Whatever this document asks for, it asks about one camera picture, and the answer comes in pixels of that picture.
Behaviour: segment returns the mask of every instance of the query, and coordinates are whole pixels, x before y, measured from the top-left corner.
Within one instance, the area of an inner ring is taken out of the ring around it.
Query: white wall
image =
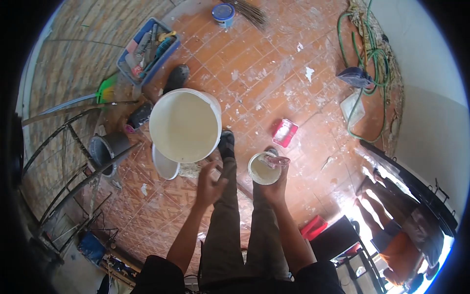
[[[455,61],[417,0],[374,0],[371,10],[389,38],[405,87],[395,156],[427,183],[437,178],[460,219],[470,179],[470,119]]]

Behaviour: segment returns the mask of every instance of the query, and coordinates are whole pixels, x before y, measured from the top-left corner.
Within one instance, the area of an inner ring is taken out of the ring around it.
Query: white container
[[[222,110],[217,99],[181,88],[163,95],[150,114],[150,137],[166,158],[192,163],[206,158],[219,144]]]
[[[169,160],[163,156],[152,144],[152,161],[157,173],[166,180],[176,178],[180,170],[180,163]]]
[[[257,159],[258,156],[267,154],[271,157],[276,157],[271,152],[261,152],[255,154],[248,163],[248,174],[250,177],[260,185],[271,185],[274,184],[281,176],[281,167],[270,168]]]

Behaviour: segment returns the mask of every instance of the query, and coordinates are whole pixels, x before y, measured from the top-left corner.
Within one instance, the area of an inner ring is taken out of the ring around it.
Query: foot
[[[265,149],[265,151],[266,151],[266,152],[271,152],[271,153],[274,154],[276,157],[279,156],[279,152],[278,152],[275,148],[273,148],[273,147],[271,147],[271,146],[267,147],[267,148]]]
[[[381,183],[384,182],[384,178],[382,178],[382,176],[380,175],[378,169],[374,169],[372,175],[374,176],[374,180],[375,180],[376,182],[381,182]]]
[[[225,158],[231,157],[235,158],[235,136],[232,131],[222,131],[220,135],[220,142],[217,146],[220,152],[220,156],[222,157],[222,161]]]
[[[354,201],[354,206],[359,206],[359,205],[362,205],[362,204],[359,200],[359,197],[357,197],[356,200]]]
[[[361,194],[364,194],[367,189],[370,189],[370,185],[373,184],[371,179],[366,176],[362,183],[360,184],[359,188],[356,190],[356,196],[359,196]]]
[[[163,89],[163,94],[166,94],[170,91],[181,89],[184,87],[184,83],[189,78],[189,67],[185,64],[180,64],[176,66],[170,75],[168,76],[168,80],[165,85],[165,89]]]

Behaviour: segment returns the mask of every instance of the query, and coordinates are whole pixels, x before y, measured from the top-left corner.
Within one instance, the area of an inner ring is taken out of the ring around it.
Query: green garden hose
[[[388,73],[388,71],[390,70],[389,69],[390,67],[389,67],[387,55],[385,54],[385,52],[382,49],[377,48],[377,44],[376,44],[374,34],[373,34],[372,29],[370,28],[370,25],[369,25],[369,14],[370,14],[370,5],[371,4],[372,4],[372,0],[370,0],[369,6],[367,8],[367,15],[366,15],[366,21],[365,21],[365,27],[366,27],[368,35],[369,35],[369,41],[370,41],[370,47],[371,47],[371,49],[367,51],[367,62],[366,62],[366,64],[368,64],[368,62],[371,58],[374,61],[374,68],[375,68],[375,78],[373,80],[374,88],[371,89],[370,91],[368,91],[365,88],[362,88],[360,90],[359,97],[357,98],[356,102],[354,103],[354,106],[351,110],[351,113],[349,114],[349,118],[348,118],[348,122],[347,122],[347,130],[348,130],[349,135],[351,135],[354,138],[364,140],[368,143],[375,143],[379,140],[379,138],[384,133],[385,126],[386,126],[386,123],[387,123],[387,116],[386,116],[386,105],[387,105],[386,101],[387,101],[387,99],[386,99],[386,89],[385,88],[387,87],[388,82],[389,82],[389,78],[390,78],[390,75]],[[338,19],[338,27],[337,27],[339,46],[341,48],[341,53],[343,54],[343,59],[345,61],[346,67],[349,67],[349,63],[346,59],[345,49],[343,47],[343,40],[341,39],[341,21],[343,20],[344,17],[351,16],[351,15],[352,15],[351,13],[342,14],[340,16],[340,18]],[[356,55],[359,59],[358,67],[362,68],[364,71],[367,71],[366,65],[362,61],[361,55],[359,54],[359,51],[357,50],[356,38],[355,38],[354,32],[352,32],[352,39],[353,39],[352,44],[354,45],[354,50],[356,51]],[[380,55],[383,56],[382,60],[383,60],[384,67],[385,67],[385,75],[383,77],[382,82],[379,81],[379,69],[378,69],[378,63],[379,63]],[[356,110],[357,105],[359,104],[360,97],[362,96],[362,94],[367,95],[367,96],[371,96],[372,94],[375,93],[375,91],[377,90],[377,87],[382,87],[383,91],[384,91],[384,94],[382,95],[382,98],[383,98],[383,101],[384,101],[384,121],[382,123],[382,130],[380,131],[380,134],[377,136],[377,138],[375,140],[369,141],[369,140],[366,140],[366,139],[362,138],[361,136],[358,136],[358,135],[354,134],[350,130],[350,121],[351,121],[352,114],[354,113],[354,111]]]

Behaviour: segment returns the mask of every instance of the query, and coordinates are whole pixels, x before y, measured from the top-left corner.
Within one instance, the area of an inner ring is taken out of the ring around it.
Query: hand
[[[281,169],[281,176],[274,184],[267,186],[259,185],[261,194],[272,206],[285,203],[287,171],[289,170],[289,166],[282,167]]]
[[[199,180],[197,183],[197,195],[195,207],[206,209],[211,204],[214,204],[225,189],[228,183],[227,179],[220,178],[218,182],[214,182],[211,179],[211,171],[217,165],[216,161],[209,163],[199,173]]]

